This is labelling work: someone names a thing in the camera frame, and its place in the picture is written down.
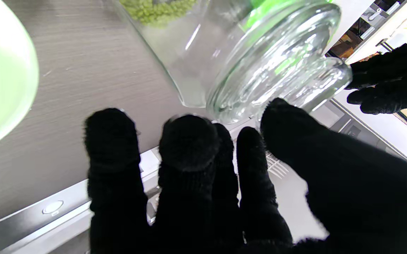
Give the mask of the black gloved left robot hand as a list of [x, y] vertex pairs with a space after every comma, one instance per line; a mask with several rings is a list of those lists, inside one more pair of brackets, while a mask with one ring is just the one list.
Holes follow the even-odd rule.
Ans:
[[347, 103], [364, 114], [395, 114], [407, 109], [407, 43], [390, 53], [351, 64], [353, 80]]

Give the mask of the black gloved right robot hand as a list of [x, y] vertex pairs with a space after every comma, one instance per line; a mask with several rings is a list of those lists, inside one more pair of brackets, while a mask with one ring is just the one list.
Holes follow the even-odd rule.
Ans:
[[[407, 254], [407, 161], [280, 98], [266, 107], [261, 131], [244, 127], [235, 144], [207, 118], [165, 122], [153, 225], [133, 120], [106, 108], [84, 130], [92, 254]], [[293, 243], [266, 151], [306, 182], [307, 204], [327, 238]]]

